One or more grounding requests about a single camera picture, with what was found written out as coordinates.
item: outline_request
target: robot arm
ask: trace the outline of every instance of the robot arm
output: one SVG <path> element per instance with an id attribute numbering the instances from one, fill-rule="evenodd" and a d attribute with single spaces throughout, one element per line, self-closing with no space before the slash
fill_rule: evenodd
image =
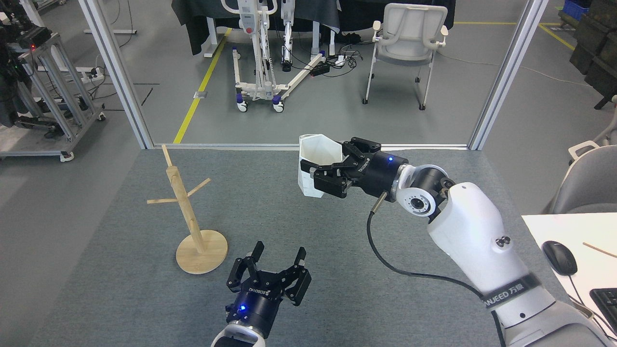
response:
<path id="1" fill-rule="evenodd" d="M 593 323 L 555 301 L 529 272 L 499 211 L 475 184 L 455 184 L 438 166 L 414 167 L 381 152 L 379 143 L 361 138 L 343 142 L 341 150 L 342 162 L 317 165 L 303 159 L 300 169 L 311 174 L 317 190 L 345 198 L 350 186 L 359 186 L 380 201 L 397 201 L 409 213 L 428 217 L 431 238 L 483 295 L 487 309 L 497 314 L 508 346 L 571 346 L 576 338 L 583 339 L 575 342 L 578 346 L 610 345 Z"/>
<path id="2" fill-rule="evenodd" d="M 253 252 L 234 261 L 227 287 L 238 295 L 233 304 L 225 307 L 228 325 L 211 347 L 265 347 L 283 297 L 294 306 L 302 302 L 311 281 L 304 267 L 304 247 L 298 250 L 294 264 L 278 273 L 257 270 L 263 249 L 263 243 L 258 241 Z M 242 281 L 247 270 L 249 277 Z"/>

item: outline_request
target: black strap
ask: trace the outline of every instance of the black strap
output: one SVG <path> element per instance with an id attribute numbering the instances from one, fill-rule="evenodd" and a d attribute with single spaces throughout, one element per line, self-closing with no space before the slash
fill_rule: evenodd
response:
<path id="1" fill-rule="evenodd" d="M 537 277 L 534 274 L 529 274 L 493 290 L 480 299 L 484 301 L 487 309 L 493 311 L 496 306 L 506 303 L 539 285 L 540 281 Z"/>

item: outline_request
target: power cable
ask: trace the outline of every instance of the power cable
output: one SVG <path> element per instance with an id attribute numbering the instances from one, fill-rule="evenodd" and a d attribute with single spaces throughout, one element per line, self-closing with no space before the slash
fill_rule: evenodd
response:
<path id="1" fill-rule="evenodd" d="M 453 59 L 453 60 L 455 60 L 455 61 L 466 62 L 466 63 L 469 63 L 469 64 L 500 66 L 500 65 L 498 65 L 498 64 L 493 64 L 493 63 L 490 63 L 490 62 L 472 62 L 472 61 L 466 61 L 466 60 L 464 60 L 464 59 L 459 59 L 459 58 L 455 58 L 455 57 L 450 57 L 450 56 L 445 55 L 445 54 L 444 54 L 444 53 L 442 53 L 441 51 L 437 51 L 437 53 L 438 53 L 439 55 L 441 55 L 441 56 L 444 56 L 444 57 L 448 58 L 448 59 Z M 589 88 L 591 88 L 591 86 L 590 86 L 590 85 L 586 85 L 586 84 L 583 84 L 583 83 L 578 83 L 578 82 L 572 82 L 572 81 L 562 80 L 562 79 L 559 79 L 559 78 L 556 78 L 556 77 L 549 76 L 549 75 L 547 75 L 546 73 L 540 72 L 540 71 L 538 71 L 538 70 L 531 69 L 531 68 L 529 68 L 529 67 L 525 67 L 525 66 L 522 66 L 522 65 L 521 65 L 521 68 L 522 68 L 522 69 L 529 70 L 529 71 L 533 71 L 533 72 L 535 72 L 535 73 L 539 73 L 540 75 L 545 76 L 545 77 L 548 77 L 548 78 L 550 78 L 551 80 L 555 80 L 555 81 L 559 81 L 559 82 L 563 82 L 563 83 L 570 83 L 570 84 L 573 84 L 573 85 L 579 85 L 579 86 L 585 86 L 585 87 L 589 87 Z"/>
<path id="2" fill-rule="evenodd" d="M 373 219 L 374 215 L 375 215 L 374 211 L 371 211 L 368 214 L 368 218 L 366 220 L 366 236 L 368 237 L 368 243 L 371 245 L 371 249 L 373 250 L 373 253 L 375 253 L 375 256 L 379 259 L 379 261 L 381 261 L 381 263 L 384 264 L 388 269 L 396 272 L 397 274 L 401 274 L 401 275 L 405 275 L 405 276 L 409 276 L 409 277 L 430 278 L 430 279 L 434 279 L 434 280 L 442 280 L 442 281 L 454 283 L 456 285 L 460 285 L 460 286 L 466 288 L 467 290 L 470 290 L 472 293 L 474 293 L 479 298 L 483 297 L 482 293 L 479 290 L 477 290 L 476 288 L 472 287 L 471 285 L 469 285 L 469 284 L 467 284 L 467 283 L 465 283 L 463 281 L 459 281 L 457 279 L 450 278 L 450 277 L 447 277 L 447 276 L 433 275 L 433 274 L 421 274 L 421 273 L 418 273 L 418 272 L 404 271 L 404 270 L 400 270 L 400 269 L 394 267 L 392 264 L 390 264 L 387 260 L 385 260 L 381 256 L 381 254 L 377 250 L 377 247 L 375 247 L 375 243 L 373 242 L 373 237 L 371 235 L 371 220 Z M 501 323 L 499 322 L 499 318 L 497 317 L 497 313 L 495 313 L 495 311 L 491 311 L 491 314 L 493 316 L 493 320 L 495 322 L 495 327 L 497 329 L 497 336 L 499 337 L 499 343 L 500 343 L 501 347 L 506 347 L 505 339 L 503 338 L 503 331 L 502 331 L 502 328 L 501 328 Z"/>

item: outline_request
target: gray floor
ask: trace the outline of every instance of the gray floor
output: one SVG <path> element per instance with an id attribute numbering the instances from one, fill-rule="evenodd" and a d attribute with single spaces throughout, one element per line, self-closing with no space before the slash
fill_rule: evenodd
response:
<path id="1" fill-rule="evenodd" d="M 115 16 L 115 1 L 105 3 Z M 121 3 L 123 10 L 115 27 L 129 28 L 126 3 Z M 167 3 L 131 3 L 139 35 L 131 39 L 123 52 L 134 82 L 160 83 L 138 85 L 137 90 L 145 98 L 153 88 L 144 104 L 146 120 L 155 141 L 169 143 L 209 61 L 190 55 L 186 31 L 177 24 Z M 460 2 L 456 20 L 515 22 L 523 4 L 524 1 Z M 555 6 L 559 5 L 560 1 L 551 0 L 542 21 L 558 22 Z M 43 20 L 61 33 L 77 65 L 94 65 L 94 41 L 81 34 L 86 24 L 75 0 L 53 8 Z M 456 25 L 443 53 L 468 61 L 499 64 L 513 29 L 512 25 Z M 558 35 L 573 42 L 567 33 Z M 120 43 L 126 39 L 118 37 Z M 583 83 L 583 76 L 568 62 L 570 54 L 569 48 L 538 30 L 523 65 Z M 495 66 L 437 56 L 439 68 L 429 95 L 429 109 L 419 115 L 412 94 L 404 90 L 385 91 L 392 82 L 379 79 L 383 76 L 384 81 L 390 80 L 388 74 L 396 71 L 384 64 L 377 67 L 371 103 L 363 108 L 359 99 L 368 73 L 367 63 L 368 59 L 361 62 L 346 80 L 304 81 L 294 92 L 300 94 L 289 98 L 282 114 L 258 104 L 251 109 L 254 113 L 239 114 L 227 102 L 231 95 L 231 67 L 229 58 L 222 57 L 207 89 L 209 95 L 200 104 L 183 142 L 292 143 L 301 133 L 326 132 L 339 140 L 358 135 L 385 143 L 464 143 L 497 72 Z M 326 88 L 333 88 L 328 90 L 329 98 L 315 92 Z M 97 95 L 113 92 L 106 85 Z M 317 101 L 310 102 L 311 94 Z M 519 71 L 484 150 L 505 179 L 522 214 L 538 213 L 551 198 L 567 169 L 567 148 L 592 139 L 608 123 L 612 106 L 593 110 L 599 99 L 592 88 L 558 82 L 528 70 Z M 121 108 L 114 97 L 105 102 L 108 109 Z M 315 104 L 342 107 L 345 111 L 316 112 Z M 409 112 L 383 112 L 406 110 L 406 104 L 412 105 Z M 60 164 L 56 157 L 7 158 L 0 162 L 1 346 L 27 345 L 138 151 L 126 117 L 121 112 L 108 111 L 107 121 L 95 123 L 76 148 L 73 162 Z"/>

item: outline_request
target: wooden stand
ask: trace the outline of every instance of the wooden stand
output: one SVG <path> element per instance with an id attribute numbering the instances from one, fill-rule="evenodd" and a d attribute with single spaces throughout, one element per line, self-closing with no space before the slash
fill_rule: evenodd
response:
<path id="1" fill-rule="evenodd" d="M 189 197 L 203 188 L 210 181 L 206 178 L 190 192 L 186 192 L 180 171 L 172 165 L 167 147 L 163 145 L 167 161 L 167 177 L 172 185 L 175 199 L 152 199 L 148 204 L 178 203 L 191 234 L 187 236 L 176 250 L 176 261 L 181 269 L 189 274 L 200 275 L 216 269 L 227 256 L 227 240 L 214 230 L 200 230 Z"/>

